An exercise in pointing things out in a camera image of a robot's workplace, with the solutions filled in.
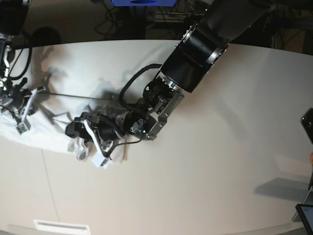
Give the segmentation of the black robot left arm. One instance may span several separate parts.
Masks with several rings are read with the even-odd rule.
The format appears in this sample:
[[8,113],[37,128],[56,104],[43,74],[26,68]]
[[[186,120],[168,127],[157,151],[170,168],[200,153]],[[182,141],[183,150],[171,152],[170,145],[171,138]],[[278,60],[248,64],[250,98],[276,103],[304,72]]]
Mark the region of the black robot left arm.
[[[162,64],[150,64],[122,88],[118,102],[124,113],[113,116],[84,112],[66,126],[70,138],[93,143],[111,142],[114,147],[128,136],[151,141],[167,123],[169,115],[193,92],[203,77],[227,50],[229,43],[244,33],[274,5],[272,0],[215,0],[201,20],[186,31]],[[157,73],[136,103],[128,103],[127,89],[148,70]]]

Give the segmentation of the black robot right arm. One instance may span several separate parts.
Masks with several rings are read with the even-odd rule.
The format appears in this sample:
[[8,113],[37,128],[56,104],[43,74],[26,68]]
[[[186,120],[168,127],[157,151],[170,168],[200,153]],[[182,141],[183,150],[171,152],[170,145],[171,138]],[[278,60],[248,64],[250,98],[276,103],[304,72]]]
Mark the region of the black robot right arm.
[[[20,122],[24,116],[31,115],[31,97],[36,92],[45,90],[43,86],[32,91],[24,89],[27,78],[24,76],[30,66],[32,57],[32,43],[30,36],[23,30],[31,1],[29,0],[2,0],[0,2],[0,111],[7,111],[13,119]],[[25,45],[28,47],[28,57],[22,72],[12,76],[13,61],[16,49],[13,46],[13,39],[24,37]]]

